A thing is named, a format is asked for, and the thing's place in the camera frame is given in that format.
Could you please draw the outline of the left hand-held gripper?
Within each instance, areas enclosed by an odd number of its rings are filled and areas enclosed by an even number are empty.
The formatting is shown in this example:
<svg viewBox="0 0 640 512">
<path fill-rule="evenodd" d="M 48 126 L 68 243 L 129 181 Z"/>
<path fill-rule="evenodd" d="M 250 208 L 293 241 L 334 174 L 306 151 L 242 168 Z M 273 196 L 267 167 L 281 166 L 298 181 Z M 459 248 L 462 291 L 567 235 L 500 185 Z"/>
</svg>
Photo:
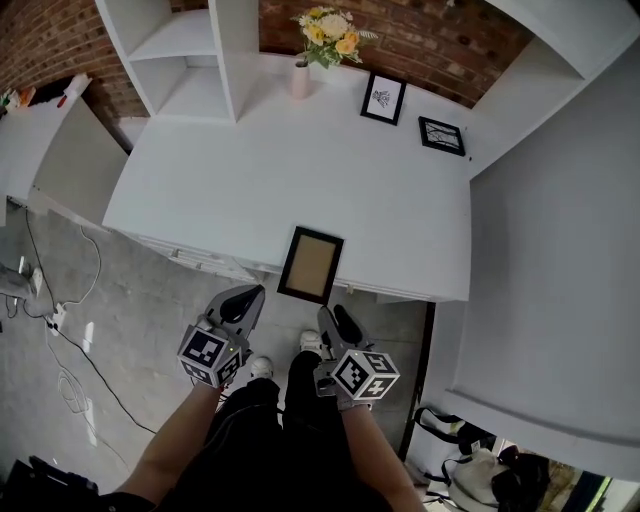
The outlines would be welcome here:
<svg viewBox="0 0 640 512">
<path fill-rule="evenodd" d="M 249 336 L 264 302 L 262 285 L 217 294 L 183 336 L 177 358 L 185 374 L 212 388 L 229 385 L 252 354 Z"/>
</svg>

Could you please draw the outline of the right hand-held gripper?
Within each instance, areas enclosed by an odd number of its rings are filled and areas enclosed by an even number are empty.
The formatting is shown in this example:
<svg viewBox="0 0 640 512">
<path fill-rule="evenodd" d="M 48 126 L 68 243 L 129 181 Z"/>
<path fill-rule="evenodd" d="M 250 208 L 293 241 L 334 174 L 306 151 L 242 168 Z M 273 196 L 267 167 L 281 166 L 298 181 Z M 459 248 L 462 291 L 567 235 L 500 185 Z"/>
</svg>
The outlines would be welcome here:
<svg viewBox="0 0 640 512">
<path fill-rule="evenodd" d="M 314 370 L 317 395 L 349 406 L 382 399 L 400 377 L 390 355 L 374 349 L 364 326 L 341 305 L 322 306 L 317 321 L 323 351 Z"/>
</svg>

